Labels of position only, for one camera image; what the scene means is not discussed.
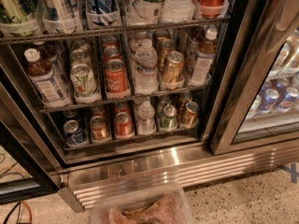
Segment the water bottle bottom shelf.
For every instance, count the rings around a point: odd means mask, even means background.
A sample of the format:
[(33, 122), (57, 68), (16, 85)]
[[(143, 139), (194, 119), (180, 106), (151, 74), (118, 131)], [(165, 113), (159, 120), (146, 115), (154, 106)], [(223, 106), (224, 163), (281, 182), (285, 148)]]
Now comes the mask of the water bottle bottom shelf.
[(138, 133), (142, 135), (149, 135), (155, 132), (154, 115), (155, 111), (150, 101), (144, 101), (139, 107), (137, 120)]

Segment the red coca-cola can middle shelf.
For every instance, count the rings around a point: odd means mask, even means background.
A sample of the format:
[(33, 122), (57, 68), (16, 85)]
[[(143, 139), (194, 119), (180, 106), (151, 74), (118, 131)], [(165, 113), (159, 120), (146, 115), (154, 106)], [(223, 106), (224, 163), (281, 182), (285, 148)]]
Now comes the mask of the red coca-cola can middle shelf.
[(105, 66), (108, 98), (123, 98), (131, 93), (127, 69), (120, 59), (113, 59)]

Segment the blue pepsi can bottom shelf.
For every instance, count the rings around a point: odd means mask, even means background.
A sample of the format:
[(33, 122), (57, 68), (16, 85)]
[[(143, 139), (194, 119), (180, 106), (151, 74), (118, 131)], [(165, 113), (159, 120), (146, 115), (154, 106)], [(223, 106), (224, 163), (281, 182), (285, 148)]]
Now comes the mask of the blue pepsi can bottom shelf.
[(69, 146), (80, 146), (86, 145), (88, 143), (88, 138), (85, 131), (74, 119), (71, 119), (64, 124), (64, 134), (66, 143)]

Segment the gold can bottom shelf left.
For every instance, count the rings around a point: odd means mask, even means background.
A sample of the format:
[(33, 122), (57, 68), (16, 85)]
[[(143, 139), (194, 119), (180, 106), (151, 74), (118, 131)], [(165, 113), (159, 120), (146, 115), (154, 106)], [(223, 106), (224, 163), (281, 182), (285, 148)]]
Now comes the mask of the gold can bottom shelf left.
[(92, 117), (90, 121), (90, 130), (92, 140), (94, 142), (101, 142), (110, 137), (110, 132), (107, 127), (106, 119), (103, 117)]

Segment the gold can middle shelf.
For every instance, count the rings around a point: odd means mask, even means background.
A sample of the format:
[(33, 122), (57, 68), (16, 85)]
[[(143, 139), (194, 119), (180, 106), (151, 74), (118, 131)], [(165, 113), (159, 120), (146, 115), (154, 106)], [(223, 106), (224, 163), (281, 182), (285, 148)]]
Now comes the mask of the gold can middle shelf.
[(185, 64), (184, 56), (181, 52), (170, 51), (165, 58), (162, 81), (165, 84), (179, 83), (183, 66)]

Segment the gold can shelf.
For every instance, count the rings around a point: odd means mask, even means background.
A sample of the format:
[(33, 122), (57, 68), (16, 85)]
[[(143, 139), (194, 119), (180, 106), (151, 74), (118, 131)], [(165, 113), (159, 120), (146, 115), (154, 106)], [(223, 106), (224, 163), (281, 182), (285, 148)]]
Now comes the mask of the gold can shelf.
[(193, 125), (196, 123), (199, 112), (199, 104), (196, 102), (188, 102), (181, 116), (181, 123), (184, 125)]
[(179, 83), (183, 66), (185, 64), (184, 56), (181, 52), (170, 51), (165, 58), (162, 81), (165, 84)]
[(90, 121), (90, 130), (92, 140), (94, 142), (101, 142), (110, 137), (110, 132), (107, 127), (106, 119), (103, 117), (92, 117)]

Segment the stainless steel fridge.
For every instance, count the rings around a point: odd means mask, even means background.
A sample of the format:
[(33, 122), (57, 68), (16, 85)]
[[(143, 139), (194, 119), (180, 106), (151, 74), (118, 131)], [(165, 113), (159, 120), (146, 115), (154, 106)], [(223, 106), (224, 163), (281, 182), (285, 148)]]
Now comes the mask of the stainless steel fridge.
[[(298, 30), (287, 37), (271, 69), (237, 132), (234, 143), (254, 145), (227, 153), (215, 154), (211, 143), (241, 69), (249, 43), (266, 0), (225, 0), (222, 13), (205, 18), (197, 0), (192, 19), (162, 23), (161, 17), (143, 19), (135, 13), (134, 0), (116, 0), (119, 18), (116, 24), (91, 29), (86, 18), (86, 0), (79, 0), (82, 30), (73, 34), (50, 34), (42, 20), (46, 8), (38, 0), (35, 35), (5, 36), (0, 30), (0, 84), (3, 84), (45, 143), (47, 158), (55, 163), (61, 183), (57, 193), (75, 211), (91, 209), (100, 200), (130, 191), (153, 188), (166, 183), (183, 187), (206, 183), (262, 169), (271, 169), (299, 155), (298, 98), (287, 112), (274, 104), (267, 114), (258, 107), (262, 91), (275, 89), (279, 96), (288, 87), (298, 90)], [(216, 27), (217, 51), (206, 81), (192, 82), (189, 73), (195, 52), (209, 27)], [(148, 38), (158, 55), (158, 90), (152, 94), (135, 93), (135, 53)], [(27, 49), (37, 49), (40, 56), (56, 66), (67, 84), (70, 104), (47, 108), (28, 77)], [(185, 64), (179, 83), (162, 81), (165, 58), (170, 51), (181, 52)], [(131, 93), (123, 98), (108, 98), (105, 66), (120, 59), (127, 69)], [(71, 67), (86, 63), (95, 75), (101, 99), (90, 104), (78, 103), (70, 78)], [(154, 111), (155, 132), (138, 133), (138, 109), (150, 101)], [(193, 125), (181, 123), (188, 102), (199, 104)], [(177, 109), (178, 126), (173, 130), (160, 127), (166, 105)], [(119, 138), (115, 118), (120, 112), (131, 116), (134, 133)], [(110, 137), (94, 142), (92, 117), (106, 119)], [(86, 145), (69, 146), (64, 124), (76, 120), (88, 138)]]

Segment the green can shelf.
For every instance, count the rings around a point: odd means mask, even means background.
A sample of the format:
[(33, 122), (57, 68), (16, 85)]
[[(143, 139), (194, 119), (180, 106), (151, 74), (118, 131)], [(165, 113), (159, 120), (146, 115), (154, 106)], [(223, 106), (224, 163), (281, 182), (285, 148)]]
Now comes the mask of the green can shelf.
[(173, 105), (166, 105), (160, 119), (160, 127), (173, 130), (178, 126), (177, 109)]
[(0, 30), (5, 36), (35, 35), (38, 0), (0, 0)]

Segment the red can bottom shelf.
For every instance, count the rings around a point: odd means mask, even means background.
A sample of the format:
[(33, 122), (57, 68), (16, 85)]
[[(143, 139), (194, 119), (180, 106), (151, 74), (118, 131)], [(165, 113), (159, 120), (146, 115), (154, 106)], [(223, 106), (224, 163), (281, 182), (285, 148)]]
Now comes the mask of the red can bottom shelf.
[(120, 112), (115, 118), (115, 131), (119, 138), (127, 138), (134, 133), (131, 116), (126, 112)]

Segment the pepsi can behind glass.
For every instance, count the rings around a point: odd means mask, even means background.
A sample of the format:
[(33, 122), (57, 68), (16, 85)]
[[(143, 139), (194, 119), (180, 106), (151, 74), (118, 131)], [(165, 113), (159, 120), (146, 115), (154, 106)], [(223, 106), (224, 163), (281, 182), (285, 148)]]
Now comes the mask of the pepsi can behind glass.
[(262, 91), (262, 100), (258, 107), (261, 114), (269, 113), (274, 104), (278, 101), (279, 93), (275, 89), (267, 89)]
[(294, 87), (284, 89), (276, 103), (276, 110), (280, 112), (287, 112), (292, 108), (299, 95), (299, 90)]

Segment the gold can bottom shelf right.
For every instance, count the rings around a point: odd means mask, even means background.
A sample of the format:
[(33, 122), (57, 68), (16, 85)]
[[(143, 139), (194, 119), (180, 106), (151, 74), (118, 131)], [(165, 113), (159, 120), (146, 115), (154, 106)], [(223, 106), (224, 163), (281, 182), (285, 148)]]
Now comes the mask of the gold can bottom shelf right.
[(188, 102), (181, 116), (181, 123), (184, 125), (193, 125), (196, 123), (199, 112), (199, 104), (196, 102)]

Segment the clear water bottle top shelf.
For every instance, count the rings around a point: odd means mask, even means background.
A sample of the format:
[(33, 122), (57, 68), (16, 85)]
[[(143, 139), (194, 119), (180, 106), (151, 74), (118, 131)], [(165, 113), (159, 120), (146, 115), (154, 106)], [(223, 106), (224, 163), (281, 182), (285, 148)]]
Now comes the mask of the clear water bottle top shelf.
[(190, 21), (195, 6), (192, 0), (165, 0), (162, 23)]

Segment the silver blue can top shelf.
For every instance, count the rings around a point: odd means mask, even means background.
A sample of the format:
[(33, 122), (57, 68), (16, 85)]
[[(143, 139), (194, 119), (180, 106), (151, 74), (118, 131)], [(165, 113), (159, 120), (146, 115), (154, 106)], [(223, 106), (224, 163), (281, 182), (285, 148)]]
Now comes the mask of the silver blue can top shelf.
[(82, 30), (79, 0), (44, 0), (43, 22), (50, 34), (73, 34)]

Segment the clear plastic container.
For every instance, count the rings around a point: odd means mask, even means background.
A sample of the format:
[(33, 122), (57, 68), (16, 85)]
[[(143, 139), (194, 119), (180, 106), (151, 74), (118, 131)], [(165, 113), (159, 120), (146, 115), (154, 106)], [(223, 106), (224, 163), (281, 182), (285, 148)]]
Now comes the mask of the clear plastic container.
[(183, 188), (176, 183), (98, 200), (91, 224), (195, 224)]

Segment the green can top shelf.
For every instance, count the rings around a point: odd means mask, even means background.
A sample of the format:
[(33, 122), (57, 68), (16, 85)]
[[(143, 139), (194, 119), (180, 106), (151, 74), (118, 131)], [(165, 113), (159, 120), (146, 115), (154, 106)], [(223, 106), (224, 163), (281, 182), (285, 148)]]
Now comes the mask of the green can top shelf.
[(5, 36), (35, 35), (38, 0), (0, 0), (0, 30)]

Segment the left open fridge door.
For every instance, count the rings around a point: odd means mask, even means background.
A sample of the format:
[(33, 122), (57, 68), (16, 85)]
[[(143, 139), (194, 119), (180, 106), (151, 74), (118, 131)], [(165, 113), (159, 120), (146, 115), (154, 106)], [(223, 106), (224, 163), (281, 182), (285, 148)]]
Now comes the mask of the left open fridge door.
[(1, 165), (0, 204), (28, 200), (59, 190), (61, 178), (45, 143), (12, 96), (0, 84), (0, 144), (16, 162)]

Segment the water bottle middle shelf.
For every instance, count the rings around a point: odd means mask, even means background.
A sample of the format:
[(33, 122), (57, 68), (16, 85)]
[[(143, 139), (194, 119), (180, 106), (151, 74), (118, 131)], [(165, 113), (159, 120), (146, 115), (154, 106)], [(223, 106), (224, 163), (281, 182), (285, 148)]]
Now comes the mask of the water bottle middle shelf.
[(135, 53), (135, 93), (152, 94), (158, 90), (158, 55), (148, 38), (142, 40)]

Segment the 7up can middle shelf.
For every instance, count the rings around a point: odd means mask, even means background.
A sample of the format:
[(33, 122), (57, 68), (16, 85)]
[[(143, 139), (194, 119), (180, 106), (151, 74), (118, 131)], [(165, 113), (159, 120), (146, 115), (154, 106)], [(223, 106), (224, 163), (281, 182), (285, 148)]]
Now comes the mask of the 7up can middle shelf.
[(93, 70), (86, 63), (71, 67), (70, 78), (74, 86), (74, 97), (78, 103), (90, 104), (101, 99)]

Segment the blue white can top shelf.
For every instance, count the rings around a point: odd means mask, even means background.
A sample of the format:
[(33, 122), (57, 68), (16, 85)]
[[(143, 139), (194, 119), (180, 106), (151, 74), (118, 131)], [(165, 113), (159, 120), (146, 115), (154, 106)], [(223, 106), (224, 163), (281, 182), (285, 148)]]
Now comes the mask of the blue white can top shelf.
[(86, 0), (86, 18), (91, 29), (116, 24), (119, 18), (116, 0)]

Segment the tea bottle left middle shelf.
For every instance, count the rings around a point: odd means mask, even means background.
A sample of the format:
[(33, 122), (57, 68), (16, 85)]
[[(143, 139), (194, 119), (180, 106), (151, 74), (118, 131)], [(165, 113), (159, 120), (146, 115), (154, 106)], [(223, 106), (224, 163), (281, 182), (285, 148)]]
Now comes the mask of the tea bottle left middle shelf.
[(28, 62), (28, 77), (39, 91), (45, 107), (69, 105), (68, 87), (56, 66), (43, 59), (37, 49), (27, 49), (24, 56)]

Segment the right glass fridge door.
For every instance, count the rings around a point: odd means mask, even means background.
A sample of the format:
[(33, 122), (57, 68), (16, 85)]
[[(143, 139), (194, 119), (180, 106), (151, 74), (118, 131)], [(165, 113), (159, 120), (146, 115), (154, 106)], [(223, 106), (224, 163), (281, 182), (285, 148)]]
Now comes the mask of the right glass fridge door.
[(234, 143), (252, 103), (287, 37), (299, 26), (299, 0), (266, 0), (241, 69), (211, 143), (215, 154), (254, 145)]

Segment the green can bottom shelf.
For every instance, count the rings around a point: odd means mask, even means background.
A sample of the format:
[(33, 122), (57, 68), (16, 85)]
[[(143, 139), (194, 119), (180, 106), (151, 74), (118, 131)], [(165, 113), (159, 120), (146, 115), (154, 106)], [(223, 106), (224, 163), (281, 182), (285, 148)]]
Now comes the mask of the green can bottom shelf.
[(173, 105), (166, 105), (160, 119), (160, 127), (173, 130), (178, 126), (177, 109)]

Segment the tea bottle right middle shelf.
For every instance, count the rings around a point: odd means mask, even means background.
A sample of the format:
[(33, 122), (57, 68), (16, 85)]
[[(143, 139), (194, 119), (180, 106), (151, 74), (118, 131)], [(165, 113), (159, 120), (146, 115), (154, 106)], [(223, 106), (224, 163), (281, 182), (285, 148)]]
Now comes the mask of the tea bottle right middle shelf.
[(195, 52), (194, 64), (189, 73), (192, 82), (203, 84), (206, 81), (206, 76), (216, 56), (217, 35), (217, 28), (209, 27), (204, 38), (200, 41)]

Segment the white green 7up can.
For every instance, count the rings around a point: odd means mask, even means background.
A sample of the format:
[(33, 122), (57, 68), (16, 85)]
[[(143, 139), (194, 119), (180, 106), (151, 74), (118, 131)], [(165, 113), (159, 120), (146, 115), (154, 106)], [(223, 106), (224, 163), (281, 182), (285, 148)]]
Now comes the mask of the white green 7up can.
[(163, 12), (165, 0), (134, 0), (135, 13), (143, 19), (158, 19)]

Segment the tea bottle shelf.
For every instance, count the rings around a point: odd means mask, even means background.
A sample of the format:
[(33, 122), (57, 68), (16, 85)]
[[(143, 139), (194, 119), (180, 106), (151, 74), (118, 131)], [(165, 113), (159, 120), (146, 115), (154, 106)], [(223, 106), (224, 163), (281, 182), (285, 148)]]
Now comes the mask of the tea bottle shelf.
[(56, 66), (43, 59), (37, 49), (27, 49), (24, 56), (28, 62), (28, 77), (39, 91), (45, 107), (69, 105), (68, 87)]
[(200, 41), (195, 52), (194, 64), (189, 73), (192, 82), (203, 84), (206, 81), (206, 76), (216, 56), (217, 35), (217, 28), (209, 27), (204, 38)]

